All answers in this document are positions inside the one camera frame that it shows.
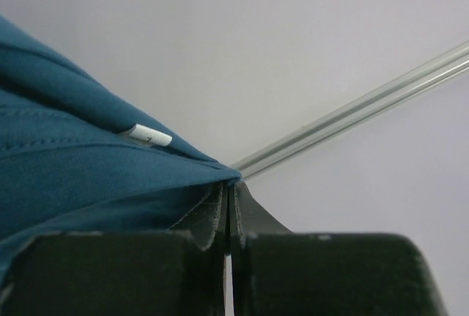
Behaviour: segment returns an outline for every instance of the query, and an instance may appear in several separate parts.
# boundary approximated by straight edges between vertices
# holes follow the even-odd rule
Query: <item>blue fabric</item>
[[[173,141],[117,135],[136,123]],[[239,178],[0,17],[0,279],[31,236],[167,229]]]

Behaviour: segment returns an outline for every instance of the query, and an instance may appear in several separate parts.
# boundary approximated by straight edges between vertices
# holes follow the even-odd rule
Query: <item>white label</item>
[[[120,135],[132,138],[139,144],[146,146],[168,146],[171,144],[173,139],[173,137],[168,134],[161,133],[160,131],[145,127],[141,124],[135,124],[131,129],[121,133]]]

